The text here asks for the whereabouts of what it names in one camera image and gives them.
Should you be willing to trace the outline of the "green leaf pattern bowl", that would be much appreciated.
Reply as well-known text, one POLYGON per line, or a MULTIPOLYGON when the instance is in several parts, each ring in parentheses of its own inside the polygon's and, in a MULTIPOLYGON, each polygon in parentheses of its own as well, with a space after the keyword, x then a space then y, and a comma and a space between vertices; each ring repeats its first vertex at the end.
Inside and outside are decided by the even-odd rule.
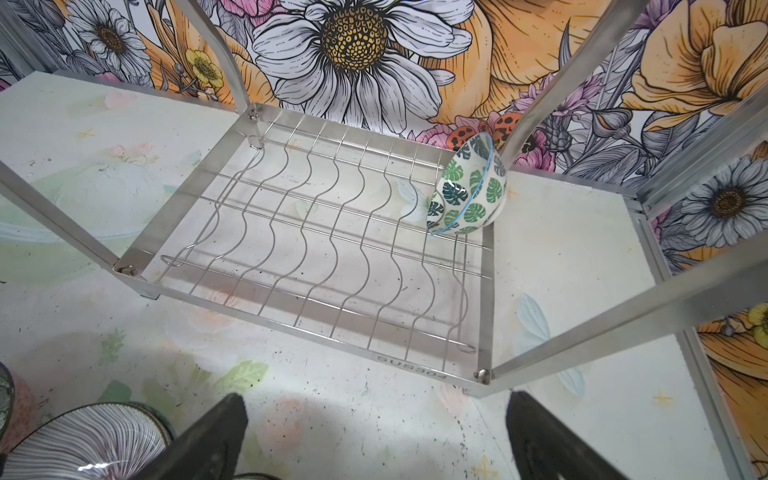
POLYGON ((429 199, 431 235, 468 235, 490 224, 507 202, 506 169, 492 137, 479 133, 455 153, 429 199))

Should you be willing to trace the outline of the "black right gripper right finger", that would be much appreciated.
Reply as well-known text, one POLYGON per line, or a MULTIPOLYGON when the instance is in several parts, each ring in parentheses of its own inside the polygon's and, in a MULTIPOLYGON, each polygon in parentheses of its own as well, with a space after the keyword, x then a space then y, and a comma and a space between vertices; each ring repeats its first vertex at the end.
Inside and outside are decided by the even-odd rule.
POLYGON ((505 424, 522 479, 625 477, 527 392, 510 394, 505 424))

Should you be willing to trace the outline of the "purple striped bowl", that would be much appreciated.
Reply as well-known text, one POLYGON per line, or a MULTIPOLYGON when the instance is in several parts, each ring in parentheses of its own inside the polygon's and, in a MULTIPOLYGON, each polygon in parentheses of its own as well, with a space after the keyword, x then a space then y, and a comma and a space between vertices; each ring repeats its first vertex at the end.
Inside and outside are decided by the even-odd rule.
POLYGON ((5 456, 3 479, 131 479, 172 443, 158 416, 134 403, 106 402, 66 412, 5 456))

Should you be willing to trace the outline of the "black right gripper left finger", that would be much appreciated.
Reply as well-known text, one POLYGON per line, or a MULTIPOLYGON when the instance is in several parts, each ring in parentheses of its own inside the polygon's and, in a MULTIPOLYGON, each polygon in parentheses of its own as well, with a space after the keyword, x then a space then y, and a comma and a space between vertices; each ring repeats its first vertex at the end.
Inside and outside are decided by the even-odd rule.
POLYGON ((247 424, 243 397, 230 393, 132 479, 233 479, 247 424))

